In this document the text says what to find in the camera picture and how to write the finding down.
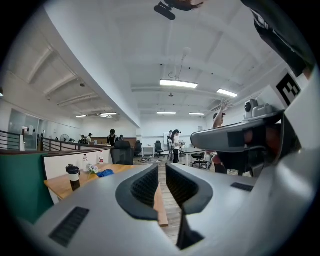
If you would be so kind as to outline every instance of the railing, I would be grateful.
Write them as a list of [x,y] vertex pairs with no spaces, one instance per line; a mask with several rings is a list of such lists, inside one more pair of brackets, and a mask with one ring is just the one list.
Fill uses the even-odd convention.
[[21,136],[17,133],[0,130],[0,149],[20,151]]
[[50,138],[41,138],[41,151],[44,152],[78,151],[103,148],[108,147],[106,145],[78,144],[73,142],[54,140]]

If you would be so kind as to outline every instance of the wooden table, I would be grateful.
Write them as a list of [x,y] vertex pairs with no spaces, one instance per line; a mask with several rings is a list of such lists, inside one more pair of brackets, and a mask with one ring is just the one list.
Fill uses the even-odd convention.
[[[128,171],[132,168],[135,168],[138,165],[122,165],[122,164],[112,164],[112,163],[103,163],[96,164],[99,172],[103,172],[106,169],[113,170],[115,174]],[[87,183],[99,179],[99,177],[93,173],[88,174],[87,172],[80,171],[80,185],[81,187],[85,186]],[[45,180],[44,184],[57,195],[61,200],[70,196],[73,193],[73,190],[70,185],[70,180],[68,175],[63,175],[60,177],[52,178]],[[161,227],[167,227],[169,225],[167,213],[164,205],[164,200],[162,198],[162,192],[160,183],[154,195],[154,207],[158,212],[158,223]]]

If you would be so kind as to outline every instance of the wooden floor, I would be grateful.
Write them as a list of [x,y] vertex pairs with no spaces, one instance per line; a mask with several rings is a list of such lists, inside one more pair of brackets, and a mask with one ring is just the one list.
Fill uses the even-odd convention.
[[[161,158],[151,158],[150,161],[146,163],[140,162],[141,158],[136,157],[134,159],[134,165],[146,165],[146,164],[153,164],[157,163],[159,166],[159,182],[162,190],[162,198],[164,202],[164,207],[166,210],[166,215],[168,218],[169,226],[162,227],[162,230],[167,234],[167,236],[170,238],[170,240],[176,244],[178,240],[178,234],[179,234],[179,227],[180,227],[180,220],[181,220],[181,209],[176,203],[174,197],[170,193],[169,188],[167,187],[166,182],[166,163],[167,163],[167,157],[161,157]],[[182,156],[180,158],[180,163],[185,163],[185,158]],[[215,172],[214,165],[210,168],[210,172]],[[229,171],[228,175],[238,175],[236,171]]]

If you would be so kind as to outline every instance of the office chair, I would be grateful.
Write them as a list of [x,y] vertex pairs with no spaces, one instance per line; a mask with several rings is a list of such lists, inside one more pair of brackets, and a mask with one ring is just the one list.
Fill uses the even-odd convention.
[[192,154],[191,157],[197,160],[197,161],[194,161],[194,163],[192,164],[192,167],[194,167],[194,165],[196,164],[199,164],[199,167],[201,168],[201,164],[203,163],[205,154],[204,153]]
[[135,143],[134,156],[137,157],[141,152],[142,152],[142,143],[140,142],[140,140],[137,140]]
[[155,146],[155,152],[159,154],[158,155],[158,158],[159,158],[159,156],[161,156],[161,153],[163,153],[165,151],[165,149],[162,147],[160,140],[157,140],[154,143],[154,146]]
[[111,149],[112,163],[116,165],[134,165],[134,148],[128,141],[116,141]]

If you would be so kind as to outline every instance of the ceiling light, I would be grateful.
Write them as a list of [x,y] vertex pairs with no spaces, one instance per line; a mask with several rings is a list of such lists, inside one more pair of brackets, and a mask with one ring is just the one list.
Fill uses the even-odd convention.
[[189,113],[190,116],[204,116],[204,113]]
[[116,114],[117,113],[102,113],[102,114],[100,114],[100,116],[114,116]]
[[184,82],[184,81],[177,81],[177,80],[160,80],[161,86],[177,86],[177,87],[187,87],[187,88],[197,88],[198,84],[193,82]]
[[158,115],[175,115],[177,112],[157,112]]
[[218,94],[224,94],[224,95],[228,95],[228,96],[231,96],[231,97],[237,97],[238,94],[235,94],[233,92],[230,92],[230,91],[227,91],[227,90],[222,90],[222,89],[219,89],[217,91]]

